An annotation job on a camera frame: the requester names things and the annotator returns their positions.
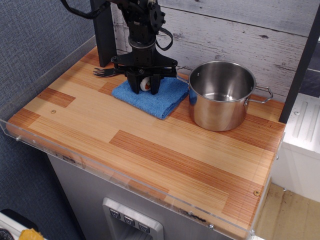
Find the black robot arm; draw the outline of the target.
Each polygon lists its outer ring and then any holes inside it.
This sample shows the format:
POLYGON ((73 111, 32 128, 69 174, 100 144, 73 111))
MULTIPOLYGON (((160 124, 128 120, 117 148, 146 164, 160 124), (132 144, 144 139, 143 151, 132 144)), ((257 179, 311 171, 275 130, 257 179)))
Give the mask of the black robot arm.
POLYGON ((171 39, 173 35, 163 28, 165 13, 156 0, 112 0, 121 10, 129 29, 128 43, 132 52, 114 56, 114 72, 127 77, 131 90, 138 94, 143 79, 149 77, 150 90, 157 94, 161 80, 176 77, 178 62, 160 54, 157 48, 167 51, 173 45, 160 47, 157 35, 161 32, 171 39))

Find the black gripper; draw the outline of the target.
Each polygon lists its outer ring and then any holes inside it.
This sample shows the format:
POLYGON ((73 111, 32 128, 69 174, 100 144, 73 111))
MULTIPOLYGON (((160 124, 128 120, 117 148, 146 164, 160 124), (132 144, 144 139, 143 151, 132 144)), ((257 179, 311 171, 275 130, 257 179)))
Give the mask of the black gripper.
POLYGON ((161 77, 177 76, 176 66, 178 62, 172 58, 160 54, 156 47, 134 48, 132 52, 117 55, 111 58, 114 64, 114 72, 123 74, 131 90, 135 94, 140 92, 142 77, 150 77, 150 91, 156 95, 161 84, 161 77))

